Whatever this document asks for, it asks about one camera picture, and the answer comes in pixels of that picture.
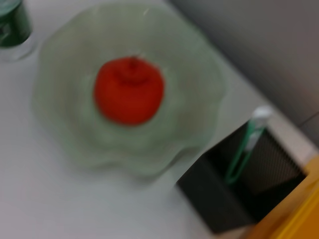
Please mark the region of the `red-orange fruit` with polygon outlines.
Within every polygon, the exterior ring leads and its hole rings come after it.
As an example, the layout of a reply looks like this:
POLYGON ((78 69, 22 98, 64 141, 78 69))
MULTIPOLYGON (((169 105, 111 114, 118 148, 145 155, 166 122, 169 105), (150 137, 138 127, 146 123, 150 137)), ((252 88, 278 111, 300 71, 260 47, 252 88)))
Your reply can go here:
POLYGON ((140 125, 159 110, 165 90, 164 77, 150 62, 123 57, 106 62, 93 88, 94 103, 113 122, 140 125))

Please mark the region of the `clear green-label water bottle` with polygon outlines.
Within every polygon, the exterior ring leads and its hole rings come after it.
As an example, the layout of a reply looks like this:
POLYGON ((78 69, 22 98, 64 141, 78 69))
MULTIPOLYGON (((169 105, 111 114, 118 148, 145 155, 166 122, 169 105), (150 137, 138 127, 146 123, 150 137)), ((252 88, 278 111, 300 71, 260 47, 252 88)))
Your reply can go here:
POLYGON ((35 48, 24 0, 0 0, 0 62, 17 61, 35 48))

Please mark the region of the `green glass fruit bowl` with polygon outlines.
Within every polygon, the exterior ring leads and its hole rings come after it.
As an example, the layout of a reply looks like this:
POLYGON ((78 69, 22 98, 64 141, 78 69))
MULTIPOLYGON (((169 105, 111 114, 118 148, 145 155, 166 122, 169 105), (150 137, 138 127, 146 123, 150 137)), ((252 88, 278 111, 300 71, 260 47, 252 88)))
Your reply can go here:
POLYGON ((205 148, 225 93, 216 48, 189 21, 160 5, 107 2, 77 14, 43 43, 32 106, 77 164, 119 164, 154 176, 205 148), (150 61, 165 79, 163 103, 139 126, 104 118, 93 101, 100 67, 125 56, 150 61))

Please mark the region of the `black mesh pen holder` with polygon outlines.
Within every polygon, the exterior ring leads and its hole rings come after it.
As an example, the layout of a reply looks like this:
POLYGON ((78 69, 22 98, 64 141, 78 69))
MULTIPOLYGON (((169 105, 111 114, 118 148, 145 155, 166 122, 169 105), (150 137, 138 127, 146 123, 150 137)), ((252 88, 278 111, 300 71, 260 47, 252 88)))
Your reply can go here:
POLYGON ((246 125, 201 155, 177 181, 182 193, 216 234, 260 222, 307 176, 269 130, 258 140, 237 182, 224 182, 246 125))

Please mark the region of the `yellow plastic bin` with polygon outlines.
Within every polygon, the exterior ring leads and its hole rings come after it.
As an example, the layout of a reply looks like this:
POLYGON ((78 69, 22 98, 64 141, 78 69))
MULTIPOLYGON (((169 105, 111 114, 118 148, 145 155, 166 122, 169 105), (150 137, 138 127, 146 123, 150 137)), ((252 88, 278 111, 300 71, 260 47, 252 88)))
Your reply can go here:
POLYGON ((248 232, 243 239, 270 239, 297 211, 319 184, 319 154, 304 167, 306 178, 271 212, 248 232))

